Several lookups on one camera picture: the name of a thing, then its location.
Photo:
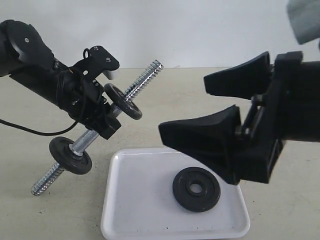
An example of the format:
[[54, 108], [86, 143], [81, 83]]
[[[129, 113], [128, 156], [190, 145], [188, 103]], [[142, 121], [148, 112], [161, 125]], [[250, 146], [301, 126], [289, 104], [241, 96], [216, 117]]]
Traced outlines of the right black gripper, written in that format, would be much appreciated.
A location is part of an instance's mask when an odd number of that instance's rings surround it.
[[241, 125], [241, 115], [236, 105], [198, 118], [160, 123], [163, 145], [202, 163], [227, 184], [238, 185], [241, 180], [269, 183], [286, 145], [286, 105], [302, 61], [301, 51], [281, 53], [271, 71], [270, 54], [265, 51], [203, 77], [207, 94], [247, 100], [253, 97], [242, 126], [249, 132], [242, 135], [239, 150], [236, 128]]

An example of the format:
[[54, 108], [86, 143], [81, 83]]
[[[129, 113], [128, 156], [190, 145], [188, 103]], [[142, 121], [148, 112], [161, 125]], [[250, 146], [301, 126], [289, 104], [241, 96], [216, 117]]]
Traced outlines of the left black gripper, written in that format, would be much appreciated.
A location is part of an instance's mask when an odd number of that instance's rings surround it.
[[57, 106], [78, 123], [109, 139], [122, 125], [111, 115], [99, 83], [90, 83], [78, 69], [64, 70], [57, 77]]

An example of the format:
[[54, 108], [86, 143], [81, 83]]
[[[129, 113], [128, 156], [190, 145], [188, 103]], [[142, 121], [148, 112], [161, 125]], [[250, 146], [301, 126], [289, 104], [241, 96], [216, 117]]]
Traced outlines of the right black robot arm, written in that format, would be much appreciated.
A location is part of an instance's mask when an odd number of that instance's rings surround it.
[[287, 141], [320, 140], [320, 63], [301, 51], [265, 51], [204, 76], [207, 94], [249, 100], [241, 119], [232, 105], [210, 115], [159, 124], [162, 143], [217, 173], [226, 183], [267, 184]]

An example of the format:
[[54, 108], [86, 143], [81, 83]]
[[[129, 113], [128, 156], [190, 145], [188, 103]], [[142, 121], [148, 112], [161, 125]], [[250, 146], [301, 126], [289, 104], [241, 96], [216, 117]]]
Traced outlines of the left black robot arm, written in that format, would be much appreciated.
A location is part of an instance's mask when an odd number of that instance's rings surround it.
[[0, 75], [9, 76], [106, 140], [121, 124], [111, 116], [111, 105], [96, 78], [104, 74], [111, 79], [110, 72], [119, 67], [101, 45], [85, 49], [81, 60], [67, 66], [31, 24], [13, 19], [0, 24]]

